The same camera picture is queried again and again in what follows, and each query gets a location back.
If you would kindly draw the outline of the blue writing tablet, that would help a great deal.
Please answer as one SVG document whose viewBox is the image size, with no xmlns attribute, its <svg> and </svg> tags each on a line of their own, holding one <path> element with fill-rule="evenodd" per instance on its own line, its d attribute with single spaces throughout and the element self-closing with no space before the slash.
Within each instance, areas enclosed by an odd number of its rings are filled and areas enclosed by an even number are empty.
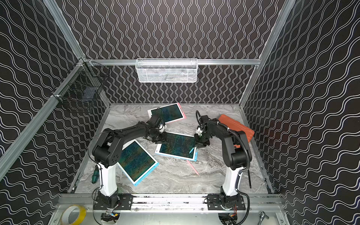
<svg viewBox="0 0 360 225">
<path fill-rule="evenodd" d="M 159 162 L 137 140 L 132 140 L 124 145 L 117 165 L 131 183 L 138 186 Z"/>
<path fill-rule="evenodd" d="M 194 151 L 189 154 L 190 150 L 194 147 Z M 197 161 L 198 155 L 193 136 L 173 132 L 167 132 L 167 142 L 158 144 L 155 153 L 189 161 Z"/>
</svg>

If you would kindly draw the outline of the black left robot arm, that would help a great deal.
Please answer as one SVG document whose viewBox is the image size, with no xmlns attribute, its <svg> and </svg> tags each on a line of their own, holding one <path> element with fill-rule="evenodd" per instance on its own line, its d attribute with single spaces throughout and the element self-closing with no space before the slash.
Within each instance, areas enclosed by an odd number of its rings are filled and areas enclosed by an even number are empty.
<svg viewBox="0 0 360 225">
<path fill-rule="evenodd" d="M 166 123 L 159 116 L 153 115 L 147 122 L 140 121 L 136 125 L 122 128 L 107 128 L 101 132 L 95 147 L 92 148 L 94 162 L 99 167 L 100 199 L 114 207 L 118 203 L 116 185 L 116 163 L 122 156 L 123 146 L 137 138 L 148 138 L 153 143 L 164 143 L 167 133 Z"/>
</svg>

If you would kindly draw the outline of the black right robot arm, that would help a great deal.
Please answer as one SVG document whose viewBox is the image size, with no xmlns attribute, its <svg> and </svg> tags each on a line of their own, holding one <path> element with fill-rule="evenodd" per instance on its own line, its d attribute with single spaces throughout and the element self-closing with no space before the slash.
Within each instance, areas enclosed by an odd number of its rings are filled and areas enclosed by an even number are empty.
<svg viewBox="0 0 360 225">
<path fill-rule="evenodd" d="M 249 141 L 255 132 L 224 114 L 218 119 L 211 119 L 196 111 L 196 120 L 198 127 L 194 138 L 197 148 L 209 146 L 213 137 L 221 141 L 222 158 L 227 167 L 226 178 L 219 194 L 221 205 L 230 207 L 242 202 L 239 183 L 242 173 L 251 166 Z"/>
</svg>

